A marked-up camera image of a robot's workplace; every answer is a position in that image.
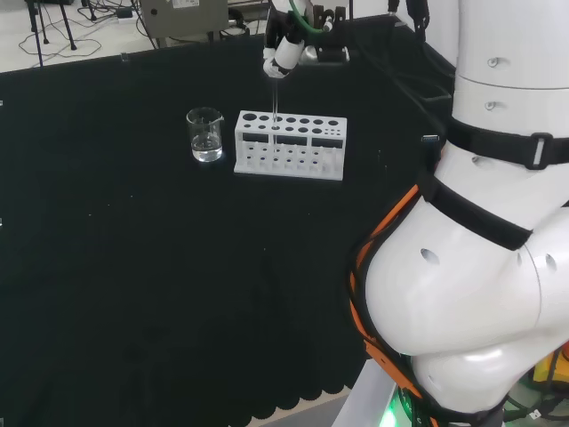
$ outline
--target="black tablecloth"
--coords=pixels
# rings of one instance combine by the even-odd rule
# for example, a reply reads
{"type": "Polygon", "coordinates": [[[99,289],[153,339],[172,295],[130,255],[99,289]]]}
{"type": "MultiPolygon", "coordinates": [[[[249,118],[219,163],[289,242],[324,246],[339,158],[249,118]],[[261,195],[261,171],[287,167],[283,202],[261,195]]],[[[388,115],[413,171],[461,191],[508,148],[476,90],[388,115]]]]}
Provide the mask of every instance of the black tablecloth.
{"type": "Polygon", "coordinates": [[[234,175],[239,110],[271,108],[261,51],[252,37],[0,76],[4,425],[242,426],[353,385],[346,256],[413,184],[432,130],[354,54],[279,93],[283,112],[348,118],[344,181],[234,175]],[[199,106],[226,118],[212,165],[190,153],[199,106]]]}

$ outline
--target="tripod stand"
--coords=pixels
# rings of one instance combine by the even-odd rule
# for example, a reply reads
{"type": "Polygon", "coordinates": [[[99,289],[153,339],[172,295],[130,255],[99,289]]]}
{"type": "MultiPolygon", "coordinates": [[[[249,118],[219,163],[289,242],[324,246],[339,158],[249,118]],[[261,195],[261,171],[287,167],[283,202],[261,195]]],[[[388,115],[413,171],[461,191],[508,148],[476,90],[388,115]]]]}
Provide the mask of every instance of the tripod stand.
{"type": "MultiPolygon", "coordinates": [[[[32,24],[32,32],[36,36],[37,56],[39,58],[39,66],[40,66],[40,68],[43,68],[44,67],[44,59],[42,57],[42,47],[39,43],[39,32],[37,30],[36,8],[34,6],[34,0],[28,0],[27,3],[28,3],[29,20],[31,21],[31,24],[32,24]]],[[[71,50],[76,51],[77,46],[76,46],[75,42],[73,41],[73,35],[71,34],[71,28],[69,27],[68,16],[65,13],[65,8],[63,7],[63,1],[62,0],[60,0],[60,8],[61,8],[61,15],[63,16],[63,21],[65,22],[65,28],[68,31],[69,44],[71,45],[71,50]]],[[[47,35],[45,34],[44,16],[42,14],[42,5],[40,4],[40,0],[37,0],[37,10],[39,13],[39,20],[42,24],[42,33],[44,34],[44,44],[49,44],[50,42],[47,39],[47,35]]]]}

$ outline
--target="black cable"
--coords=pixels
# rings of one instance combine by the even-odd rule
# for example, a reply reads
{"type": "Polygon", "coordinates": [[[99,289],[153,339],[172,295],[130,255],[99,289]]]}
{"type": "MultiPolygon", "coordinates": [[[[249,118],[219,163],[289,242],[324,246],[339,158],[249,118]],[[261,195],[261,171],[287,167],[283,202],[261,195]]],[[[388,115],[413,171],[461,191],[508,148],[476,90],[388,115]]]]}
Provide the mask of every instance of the black cable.
{"type": "Polygon", "coordinates": [[[259,2],[259,14],[257,15],[257,28],[255,29],[255,35],[259,34],[259,24],[260,24],[260,13],[262,12],[261,7],[263,6],[263,0],[259,2]]]}
{"type": "MultiPolygon", "coordinates": [[[[450,100],[452,96],[448,93],[442,86],[437,84],[434,85],[437,89],[442,90],[442,95],[437,96],[435,98],[423,98],[421,97],[414,89],[410,88],[408,85],[404,83],[404,79],[414,79],[416,81],[422,81],[424,83],[428,82],[428,79],[424,77],[413,77],[403,73],[397,73],[389,64],[381,63],[379,58],[376,58],[371,53],[369,53],[357,40],[357,37],[353,31],[353,16],[354,16],[354,0],[349,0],[349,24],[352,27],[351,29],[351,36],[356,48],[359,50],[361,55],[365,58],[365,60],[374,68],[378,69],[382,74],[386,77],[389,77],[393,84],[401,91],[403,94],[409,98],[420,110],[421,113],[428,119],[430,124],[435,128],[438,134],[445,134],[445,126],[443,123],[433,114],[428,112],[425,109],[423,103],[432,103],[435,101],[446,101],[450,100]]],[[[392,27],[390,28],[390,32],[388,38],[391,38],[391,32],[395,27],[396,19],[394,18],[393,22],[390,24],[392,27]]]]}
{"type": "MultiPolygon", "coordinates": [[[[63,34],[63,32],[55,26],[55,24],[58,24],[58,23],[62,22],[63,20],[58,20],[56,22],[53,22],[52,16],[50,15],[49,11],[45,7],[45,4],[42,4],[42,6],[44,7],[45,13],[47,14],[47,19],[50,21],[50,23],[48,25],[46,25],[45,28],[46,29],[48,29],[49,27],[55,28],[63,36],[63,38],[65,38],[67,41],[69,41],[69,39],[65,36],[65,34],[63,34]]],[[[89,28],[89,27],[92,27],[93,25],[96,25],[96,24],[92,24],[90,26],[85,26],[85,25],[82,25],[82,26],[85,28],[89,28]]],[[[31,35],[27,36],[23,41],[18,43],[18,47],[28,55],[37,56],[37,52],[29,52],[23,47],[23,45],[34,35],[35,34],[31,34],[31,35]]],[[[78,42],[78,43],[79,42],[95,42],[98,46],[94,51],[92,51],[91,53],[87,53],[87,54],[74,53],[73,55],[64,55],[64,54],[61,54],[59,52],[56,52],[56,53],[42,53],[42,56],[46,56],[49,58],[52,58],[54,56],[59,56],[61,58],[88,58],[88,57],[92,56],[94,53],[96,53],[102,47],[102,44],[93,38],[85,38],[85,39],[81,39],[81,40],[76,40],[76,42],[78,42]]]]}
{"type": "Polygon", "coordinates": [[[524,405],[520,404],[510,396],[508,396],[508,402],[518,408],[518,410],[514,411],[506,411],[504,414],[504,421],[511,422],[515,420],[519,420],[521,418],[526,418],[529,414],[534,412],[536,409],[539,411],[540,407],[543,405],[545,401],[545,397],[548,395],[549,390],[551,389],[551,384],[553,383],[553,377],[555,375],[555,371],[557,368],[557,362],[559,361],[559,355],[561,354],[561,349],[557,349],[553,353],[553,359],[551,360],[551,364],[549,365],[549,372],[548,378],[545,383],[545,391],[543,391],[540,395],[540,398],[536,403],[534,403],[531,407],[525,407],[524,405]]]}
{"type": "Polygon", "coordinates": [[[102,12],[116,11],[122,7],[126,7],[123,6],[122,2],[120,4],[114,2],[109,2],[111,4],[105,4],[105,0],[97,0],[96,4],[93,4],[91,1],[89,1],[89,3],[91,4],[93,10],[102,11],[102,12]]]}
{"type": "Polygon", "coordinates": [[[533,380],[534,369],[530,369],[519,382],[533,391],[547,392],[556,398],[563,398],[569,400],[569,384],[562,381],[553,381],[549,390],[545,390],[543,383],[533,380]]]}
{"type": "MultiPolygon", "coordinates": [[[[544,403],[549,403],[550,401],[552,401],[555,404],[553,406],[553,410],[555,410],[555,407],[563,401],[563,398],[553,398],[553,399],[549,399],[549,400],[544,400],[542,405],[544,403]]],[[[529,407],[522,405],[521,403],[519,403],[518,401],[513,399],[511,396],[508,396],[508,402],[510,404],[512,404],[513,406],[517,407],[518,409],[522,409],[522,410],[524,410],[524,412],[527,412],[528,414],[530,414],[530,412],[529,412],[530,408],[529,407]]],[[[541,410],[540,407],[538,407],[538,410],[540,412],[545,412],[545,411],[541,410]]],[[[541,414],[541,418],[543,418],[544,420],[548,420],[548,421],[569,421],[569,415],[552,415],[551,412],[553,412],[553,410],[551,410],[549,412],[549,414],[541,414]]],[[[506,411],[506,414],[511,414],[513,412],[514,411],[506,411]]]]}
{"type": "MultiPolygon", "coordinates": [[[[80,8],[77,9],[77,12],[78,12],[80,15],[83,15],[86,20],[91,20],[91,18],[87,17],[87,15],[85,15],[85,14],[82,12],[82,11],[88,11],[88,10],[89,10],[88,7],[80,7],[80,8]]],[[[113,12],[113,13],[110,13],[110,14],[108,14],[108,15],[100,16],[99,18],[97,18],[97,20],[94,20],[94,21],[93,21],[93,24],[90,25],[90,26],[86,26],[86,25],[80,24],[80,23],[78,23],[78,22],[76,22],[76,21],[74,21],[74,20],[70,20],[69,18],[68,18],[68,20],[70,20],[71,22],[75,22],[75,24],[80,25],[80,26],[82,26],[82,27],[89,28],[89,27],[92,27],[93,25],[100,24],[100,23],[103,22],[104,20],[108,20],[109,18],[114,18],[115,16],[116,16],[116,13],[114,13],[114,12],[113,12]]]]}
{"type": "Polygon", "coordinates": [[[144,28],[144,31],[146,31],[146,35],[142,34],[142,31],[139,30],[139,33],[141,33],[143,36],[148,37],[148,40],[150,40],[150,43],[152,44],[152,47],[154,47],[154,49],[156,49],[156,45],[154,44],[154,40],[152,40],[152,37],[150,36],[150,33],[148,32],[148,28],[146,28],[146,25],[144,25],[144,20],[142,19],[142,17],[140,16],[140,12],[137,9],[137,7],[134,5],[134,0],[131,0],[132,3],[132,8],[134,9],[134,11],[136,12],[136,14],[139,16],[139,18],[136,20],[136,29],[139,30],[139,21],[142,24],[142,27],[144,28]]]}
{"type": "Polygon", "coordinates": [[[239,6],[239,5],[241,5],[241,4],[250,4],[250,5],[253,5],[253,4],[255,4],[255,0],[249,0],[248,2],[228,3],[228,6],[229,6],[229,7],[233,7],[233,6],[239,6]]]}
{"type": "Polygon", "coordinates": [[[124,7],[124,6],[123,6],[123,0],[121,0],[121,3],[115,3],[115,2],[112,2],[111,0],[102,0],[102,2],[103,2],[103,6],[105,6],[105,7],[116,7],[117,9],[119,9],[119,8],[121,8],[121,7],[124,7]],[[112,5],[112,6],[107,6],[107,5],[105,4],[105,2],[111,3],[111,4],[113,4],[113,5],[112,5]]]}
{"type": "Polygon", "coordinates": [[[240,28],[240,30],[241,30],[241,32],[239,34],[229,34],[225,29],[221,30],[220,33],[222,35],[224,35],[225,37],[240,37],[240,36],[244,36],[245,34],[247,34],[246,29],[240,28]]]}

